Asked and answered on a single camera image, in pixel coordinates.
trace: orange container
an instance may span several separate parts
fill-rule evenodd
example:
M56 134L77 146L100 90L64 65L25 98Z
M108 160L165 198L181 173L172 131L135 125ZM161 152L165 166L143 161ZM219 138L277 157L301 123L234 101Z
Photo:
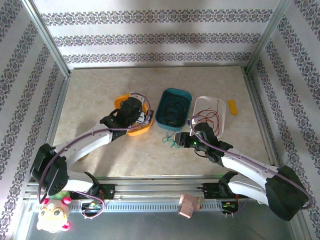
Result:
M116 109L119 109L121 107L121 102L127 100L129 97L130 97L130 93L117 97L116 100L114 100L114 107ZM148 105L146 104L146 102L144 102L143 105L142 105L142 111L144 113L146 113L148 110L149 110L148 109ZM144 125L142 125L141 127L137 128L137 129L129 130L129 131L126 132L126 134L128 136L131 136L131 137L134 137L134 136L137 136L137 135L140 135L140 134L144 134L144 133L146 133L146 132L148 132L150 130L150 127L152 126L153 123L154 123L154 120L151 119L149 121L148 125L144 124Z

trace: cable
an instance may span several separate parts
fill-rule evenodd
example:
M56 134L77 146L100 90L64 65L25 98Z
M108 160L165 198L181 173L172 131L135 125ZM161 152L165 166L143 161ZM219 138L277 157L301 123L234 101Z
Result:
M220 134L220 116L219 116L219 100L217 101L216 110L211 109L211 107L202 110L196 114L197 117L202 117L201 119L198 119L198 122L205 122L205 123L211 123L212 124L212 130L214 132L214 135L218 136ZM216 125L215 122L212 120L213 117L216 117Z
M177 97L168 97L168 99L176 99ZM179 97L180 101L186 102L186 106L189 104L183 97ZM185 124L187 108L179 101L166 104L162 110L160 117L164 119L166 125L174 128L181 127Z
M222 209L222 211L213 211L212 214L225 216L226 218L227 218L228 216L234 217L234 216L238 215L239 213L241 213L241 212L244 210L244 208L245 208L246 205L248 204L249 200L250 200L250 198L248 197L248 198L245 200L245 202L243 203L243 205L240 206L240 207L238 208L238 210L237 210L236 212L234 212L234 213L226 213L226 214L224 214L224 213L222 213L222 211L226 211L226 212L230 212L230 211L225 210L225 209Z
M206 158L206 156L202 156L202 155L200 155L199 153L197 153L197 151L194 149L194 153L195 154L197 154L199 157L201 157L201 158Z
M81 214L84 216L85 219L94 219L94 218L98 217L100 214L102 214L103 211L105 210L105 208L106 208L106 203L105 203L105 201L104 201L103 199L101 199L101 198L99 198L99 197L97 197L97 196L93 196L93 195L90 195L90 194L81 192L81 191L74 191L74 192L77 193L77 194L86 196L86 197L88 197L88 198L96 199L96 200L100 201L101 204L102 204L102 207L100 208L100 210L99 210L95 215L93 215L93 216L87 216L86 213L87 213L87 210L88 210L89 208L85 209L84 212L81 213Z
M233 156L233 157L235 157L235 158L239 158L239 159L241 159L241 160L244 160L247 164L254 165L254 166L255 166L256 168L258 168L258 169L261 169L261 170L263 170L263 171L267 171L267 172L269 172L269 173L272 173L272 174L276 175L277 177L285 180L286 182L288 182L288 183L290 183L291 185L295 186L297 189L299 189L301 192L303 192L303 193L308 197L308 199L309 199L309 204L308 204L307 206L302 207L302 210L306 210L306 209L309 209L309 208L312 207L312 205L313 205L313 203L314 203L314 200L312 199L312 196L311 196L303 187L299 186L299 185L296 184L294 181L286 178L285 176L282 176L281 174L279 174L279 173L277 173L277 172L275 172L275 171L272 171L272 170L270 170L270 169L268 169L268 168L266 168L266 167L264 167L264 166L261 166L260 164L258 164L258 163L256 163L256 162L250 160L250 159L247 158L247 157L240 156L240 155L238 155L238 154L235 154L235 153L226 151L226 150L224 150L224 149L222 149L222 148L213 146L213 145L211 145L210 143L208 143L208 142L206 142L205 140L203 140L203 139L197 134L197 132L196 132L196 130L195 130L193 124L192 124L193 120L196 119L196 118L197 118L197 116L193 116L193 117L190 119L190 127L191 127L192 132L196 135L196 137L197 137L202 143L204 143L205 145L207 145L207 146L210 147L210 148L213 148L213 149L218 150L218 151L220 151L220 152L223 152L223 153L225 153L225 154L228 153L228 154L230 154L231 156Z
M171 139L171 137L175 134L176 132L172 133L170 136L165 136L164 138L162 138L162 142L166 143L166 142L170 142L172 143L170 148L175 147L176 149L180 149L182 148L182 146L179 146L174 139Z
M43 198L40 199L40 196L41 196L41 188L42 188L42 185L44 183L44 180L45 180L45 177L49 171L49 168L51 167L51 165L54 163L54 161L57 159L58 156L60 156L63 152L67 151L68 148L70 148L73 144L81 141L82 139L85 139L89 136L92 136L94 134L97 134L97 133L102 133L102 132L107 132L107 131L128 131L128 130L133 130L133 129L137 129L139 127L141 127L143 124L145 124L145 122L149 119L150 115L151 115L151 104L149 102L149 100L147 99L147 97L139 92L133 92L132 93L133 95L139 95L141 97L144 97L144 100L146 101L146 104L147 104L147 107L148 107L148 111L147 111L147 115L144 119L144 121L142 123L140 123L139 125L137 126L134 126L134 127L122 127L122 128L104 128L104 129L99 129L99 130L96 130L96 131L93 131L93 132L90 132L90 133L87 133L85 135L82 135L78 138L76 138L75 140L73 140L72 142L70 142L69 144L67 144L64 148L62 148L59 152L56 153L56 155L53 156L53 158L48 162L48 164L45 166L44 170L43 170L43 173L41 175L41 178L40 178L40 181L39 181L39 185L38 185L38 190L37 190L37 198L38 198L38 201L40 204L42 204L44 202L44 200L46 199L47 197L47 192L44 194ZM104 208L106 207L104 201L98 197L95 197L95 196L91 196L89 194L87 194L87 197L91 197L91 198L94 198L94 199L97 199L101 202L103 202L102 206L104 206L101 210L101 212L104 211Z
M141 126L140 129L136 129L136 128L135 128L135 129L132 130L132 132L134 133L134 132L136 132L136 131L140 131L140 130L143 129L143 128L144 128L143 126Z

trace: wall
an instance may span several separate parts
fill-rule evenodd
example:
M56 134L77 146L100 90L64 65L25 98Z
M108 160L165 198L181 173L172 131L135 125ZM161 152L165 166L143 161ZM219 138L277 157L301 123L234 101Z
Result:
M289 4L251 75L280 162L313 195L302 211L312 239L320 239L319 3Z
M10 239L63 74L19 0L0 0L0 240Z
M68 66L246 66L279 0L34 0Z

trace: red wire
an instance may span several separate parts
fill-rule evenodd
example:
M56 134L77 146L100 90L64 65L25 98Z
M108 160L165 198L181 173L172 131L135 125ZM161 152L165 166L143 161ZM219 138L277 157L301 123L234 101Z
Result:
M220 127L220 116L219 116L218 110L219 110L219 100L217 102L216 110L213 110L213 109L211 109L211 107L209 107L209 108L202 110L196 114L197 117L202 117L201 119L198 119L199 122L202 122L202 123L206 122L209 124L209 126L210 126L210 123L212 124L212 126L210 126L210 127L212 128L212 130L216 136L218 136L220 134L220 128L219 128Z
M102 194L102 200L104 200L104 199L105 199L105 196L106 196L106 194L104 193L104 191L100 190L99 193Z

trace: black wire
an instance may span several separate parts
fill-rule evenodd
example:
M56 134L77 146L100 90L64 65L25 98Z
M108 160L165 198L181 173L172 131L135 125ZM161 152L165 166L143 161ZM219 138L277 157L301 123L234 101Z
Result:
M200 155L199 153L197 153L196 150L194 150L194 153L197 154L197 155L198 155L199 157L201 157L201 158L206 158L206 156L202 156L202 155Z
M136 131L138 131L138 130L141 130L141 129L143 129L143 128L144 128L143 126L141 126L140 129L135 128L135 129L132 130L132 132L134 133L134 132L136 132Z
M180 102L167 104L162 112L162 117L168 126L181 127L186 121L187 111Z

